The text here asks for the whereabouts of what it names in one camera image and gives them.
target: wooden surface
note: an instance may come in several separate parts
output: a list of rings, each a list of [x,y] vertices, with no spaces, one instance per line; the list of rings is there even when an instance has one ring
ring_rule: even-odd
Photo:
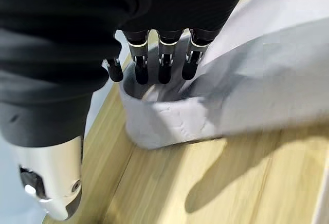
[[[115,84],[85,140],[82,202],[66,223],[311,223],[329,124],[146,151],[124,123]]]

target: robotic fingertip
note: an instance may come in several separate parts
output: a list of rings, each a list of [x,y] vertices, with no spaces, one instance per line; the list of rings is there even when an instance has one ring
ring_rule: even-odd
[[[119,59],[106,59],[109,77],[113,82],[120,82],[123,79],[123,72]]]

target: black sleeve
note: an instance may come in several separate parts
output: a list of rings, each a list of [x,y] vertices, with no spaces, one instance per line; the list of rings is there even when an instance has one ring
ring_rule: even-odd
[[[92,93],[117,57],[116,29],[152,0],[0,0],[0,130],[50,146],[83,134]]]

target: robotic hand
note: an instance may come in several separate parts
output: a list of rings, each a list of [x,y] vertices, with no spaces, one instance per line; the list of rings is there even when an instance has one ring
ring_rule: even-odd
[[[148,81],[148,33],[159,36],[159,81],[171,78],[175,46],[191,31],[182,77],[190,80],[239,0],[0,0],[0,129],[25,192],[57,220],[81,194],[85,121],[92,93],[123,78],[117,29],[136,81]],[[106,58],[108,73],[101,67]]]

